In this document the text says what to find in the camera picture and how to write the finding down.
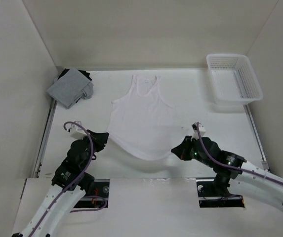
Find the white tank top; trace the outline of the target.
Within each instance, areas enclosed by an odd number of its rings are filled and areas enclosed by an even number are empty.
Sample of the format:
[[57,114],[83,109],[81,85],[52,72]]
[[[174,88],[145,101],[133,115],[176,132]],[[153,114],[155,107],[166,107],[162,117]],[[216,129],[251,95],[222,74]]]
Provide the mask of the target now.
[[173,107],[161,94],[161,78],[134,75],[129,91],[112,102],[107,131],[115,144],[142,160],[170,155]]

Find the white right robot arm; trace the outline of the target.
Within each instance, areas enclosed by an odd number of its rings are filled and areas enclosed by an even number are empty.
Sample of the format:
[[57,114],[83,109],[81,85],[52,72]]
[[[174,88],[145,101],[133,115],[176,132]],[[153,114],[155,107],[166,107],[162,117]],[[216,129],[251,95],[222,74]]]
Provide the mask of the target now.
[[221,150],[208,137],[186,136],[171,152],[182,161],[194,159],[215,172],[213,181],[199,189],[200,197],[249,197],[283,212],[283,179]]

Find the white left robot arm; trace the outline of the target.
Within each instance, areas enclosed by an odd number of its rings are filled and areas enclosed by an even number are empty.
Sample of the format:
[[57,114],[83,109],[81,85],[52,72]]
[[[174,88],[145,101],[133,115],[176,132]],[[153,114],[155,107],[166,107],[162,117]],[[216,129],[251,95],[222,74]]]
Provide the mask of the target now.
[[88,198],[92,207],[88,212],[108,206],[102,189],[95,188],[95,178],[86,172],[96,153],[102,151],[109,133],[85,131],[85,136],[74,141],[66,158],[56,169],[50,188],[27,226],[15,237],[55,237],[61,224],[70,213],[78,212],[77,203]]

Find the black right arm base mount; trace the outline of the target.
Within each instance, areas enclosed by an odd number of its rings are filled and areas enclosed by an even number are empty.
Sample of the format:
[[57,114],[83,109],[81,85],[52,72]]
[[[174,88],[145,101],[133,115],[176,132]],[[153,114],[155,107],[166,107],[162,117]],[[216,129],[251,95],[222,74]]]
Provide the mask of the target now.
[[245,208],[241,195],[217,191],[213,179],[196,180],[200,208]]

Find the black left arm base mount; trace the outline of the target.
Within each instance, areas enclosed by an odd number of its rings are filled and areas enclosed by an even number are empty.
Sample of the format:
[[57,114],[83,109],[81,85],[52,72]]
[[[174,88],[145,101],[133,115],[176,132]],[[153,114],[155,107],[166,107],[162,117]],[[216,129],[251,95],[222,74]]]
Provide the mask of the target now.
[[98,209],[105,204],[104,201],[106,201],[106,207],[108,207],[109,192],[109,179],[95,180],[92,190],[84,197],[82,197],[74,206],[74,208]]

